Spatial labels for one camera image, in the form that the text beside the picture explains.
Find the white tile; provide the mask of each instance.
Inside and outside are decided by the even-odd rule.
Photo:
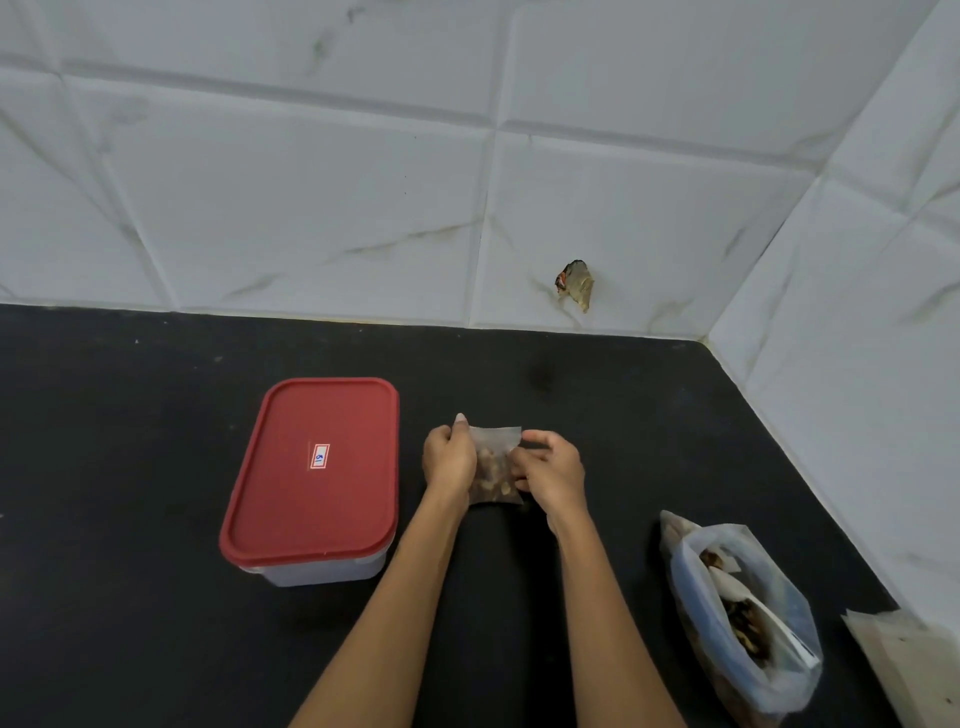
[[[810,183],[806,173],[502,133],[474,322],[700,336]],[[558,303],[575,258],[590,311]]]
[[[934,2],[528,3],[508,116],[825,159]]]
[[[484,134],[73,82],[185,306],[461,322]]]
[[[55,77],[0,71],[0,283],[24,299],[158,305],[77,131]]]
[[[960,633],[960,246],[914,225],[756,395],[921,614]]]
[[[30,32],[11,0],[0,0],[0,58],[4,56],[39,60]]]
[[[912,209],[960,179],[958,27],[960,0],[942,0],[830,160]]]
[[[67,61],[486,113],[497,2],[37,0]]]
[[[810,187],[710,332],[736,381],[762,388],[905,222],[841,183]]]

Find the plastic container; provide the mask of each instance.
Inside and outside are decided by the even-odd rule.
[[[280,587],[376,575],[396,533],[398,422],[383,379],[274,386],[220,530],[227,560]]]

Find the wall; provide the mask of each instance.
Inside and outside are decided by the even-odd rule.
[[[709,339],[888,588],[960,634],[958,29],[942,0]]]
[[[932,6],[0,0],[0,297],[700,337]]]

